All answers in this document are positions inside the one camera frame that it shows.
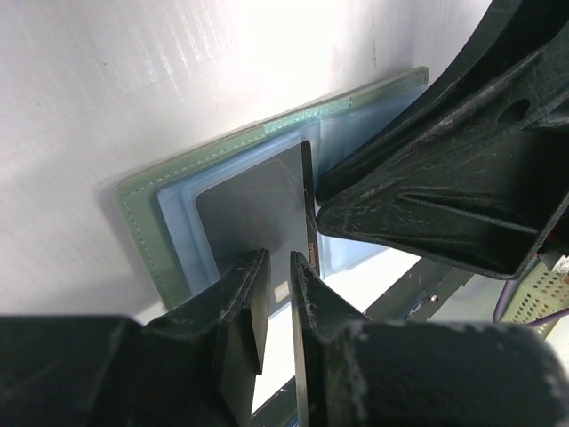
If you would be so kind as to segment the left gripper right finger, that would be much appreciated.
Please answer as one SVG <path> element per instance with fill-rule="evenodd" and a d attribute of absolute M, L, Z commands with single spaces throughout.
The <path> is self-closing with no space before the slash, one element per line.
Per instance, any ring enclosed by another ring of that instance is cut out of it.
<path fill-rule="evenodd" d="M 302 426 L 565 426 L 568 379 L 514 324 L 370 320 L 290 256 Z"/>

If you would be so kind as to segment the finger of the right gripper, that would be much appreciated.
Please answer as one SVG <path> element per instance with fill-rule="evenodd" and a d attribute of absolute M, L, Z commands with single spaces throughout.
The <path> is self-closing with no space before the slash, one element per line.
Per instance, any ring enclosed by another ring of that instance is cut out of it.
<path fill-rule="evenodd" d="M 494 1 L 445 72 L 325 173 L 317 228 L 491 278 L 568 251 L 568 4 Z"/>

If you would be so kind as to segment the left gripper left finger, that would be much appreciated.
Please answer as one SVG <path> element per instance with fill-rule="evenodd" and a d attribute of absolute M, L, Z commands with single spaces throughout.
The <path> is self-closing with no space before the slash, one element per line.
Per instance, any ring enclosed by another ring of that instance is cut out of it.
<path fill-rule="evenodd" d="M 146 325 L 4 316 L 4 426 L 246 426 L 268 330 L 270 255 Z"/>

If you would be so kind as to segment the green card holder wallet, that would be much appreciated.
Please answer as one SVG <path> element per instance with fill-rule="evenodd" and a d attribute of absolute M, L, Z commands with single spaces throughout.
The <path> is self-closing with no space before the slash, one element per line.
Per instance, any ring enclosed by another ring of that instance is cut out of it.
<path fill-rule="evenodd" d="M 197 258 L 197 213 L 190 206 L 199 188 L 302 141 L 310 143 L 318 180 L 389 125 L 428 82 L 428 68 L 413 68 L 254 123 L 121 183 L 117 207 L 165 308 L 179 306 L 211 279 Z"/>

